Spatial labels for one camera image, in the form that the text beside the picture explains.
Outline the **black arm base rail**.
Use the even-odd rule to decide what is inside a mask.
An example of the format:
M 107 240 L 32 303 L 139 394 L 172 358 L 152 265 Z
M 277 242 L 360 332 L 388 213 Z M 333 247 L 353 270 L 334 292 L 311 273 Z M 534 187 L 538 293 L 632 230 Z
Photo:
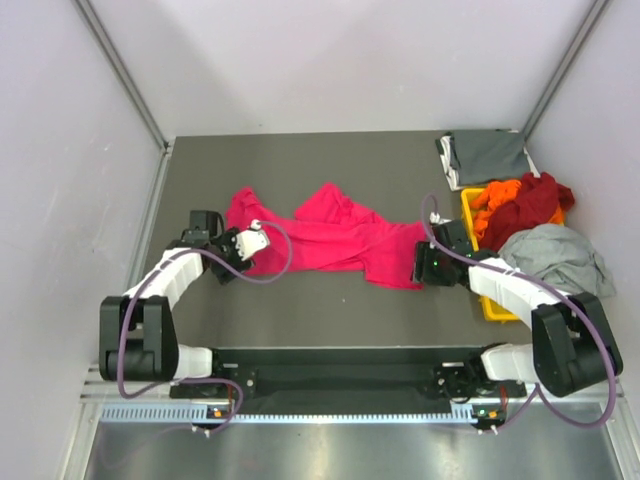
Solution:
M 451 401 L 521 399 L 515 381 L 490 384 L 477 347 L 219 348 L 214 375 L 243 393 L 241 413 L 442 412 Z

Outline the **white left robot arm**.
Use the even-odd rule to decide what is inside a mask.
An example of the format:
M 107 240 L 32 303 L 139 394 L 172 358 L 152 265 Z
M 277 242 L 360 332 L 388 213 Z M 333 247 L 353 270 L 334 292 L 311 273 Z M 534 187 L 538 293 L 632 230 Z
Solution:
M 189 286 L 206 272 L 224 285 L 236 271 L 247 272 L 253 257 L 269 246 L 257 220 L 247 229 L 223 228 L 213 211 L 193 211 L 190 226 L 171 242 L 161 259 L 137 285 L 119 296 L 106 297 L 99 309 L 99 372 L 106 381 L 117 380 L 123 366 L 125 381 L 165 382 L 192 378 L 205 396 L 226 387 L 225 370 L 214 364 L 205 347 L 178 343 L 173 308 Z

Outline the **light grey t shirt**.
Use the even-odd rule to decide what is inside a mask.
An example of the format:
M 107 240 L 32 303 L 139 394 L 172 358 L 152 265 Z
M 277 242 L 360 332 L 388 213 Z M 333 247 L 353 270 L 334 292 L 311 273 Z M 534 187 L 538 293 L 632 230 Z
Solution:
M 498 253 L 511 267 L 560 291 L 599 298 L 616 295 L 604 258 L 586 237 L 566 226 L 542 224 L 516 232 Z

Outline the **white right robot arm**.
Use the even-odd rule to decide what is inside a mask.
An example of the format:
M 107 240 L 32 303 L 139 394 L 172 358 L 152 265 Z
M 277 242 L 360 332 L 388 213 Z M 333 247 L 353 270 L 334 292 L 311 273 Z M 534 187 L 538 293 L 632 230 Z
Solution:
M 539 383 L 565 397 L 618 377 L 623 360 L 601 301 L 589 292 L 565 293 L 511 268 L 488 250 L 474 249 L 460 220 L 424 221 L 416 244 L 413 280 L 461 285 L 513 314 L 531 331 L 525 345 L 485 348 L 466 374 L 469 388 L 487 396 L 503 381 Z

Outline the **pink t shirt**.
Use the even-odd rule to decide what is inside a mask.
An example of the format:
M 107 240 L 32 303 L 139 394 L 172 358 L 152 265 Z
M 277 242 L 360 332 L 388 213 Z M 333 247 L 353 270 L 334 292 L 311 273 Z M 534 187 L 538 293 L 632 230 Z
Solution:
M 245 187 L 231 199 L 227 225 L 244 230 L 257 219 L 266 221 L 270 246 L 254 256 L 249 273 L 275 275 L 293 248 L 289 272 L 361 272 L 364 279 L 389 289 L 420 290 L 412 281 L 416 243 L 426 234 L 421 223 L 396 223 L 327 183 L 289 218 L 269 210 L 253 189 Z

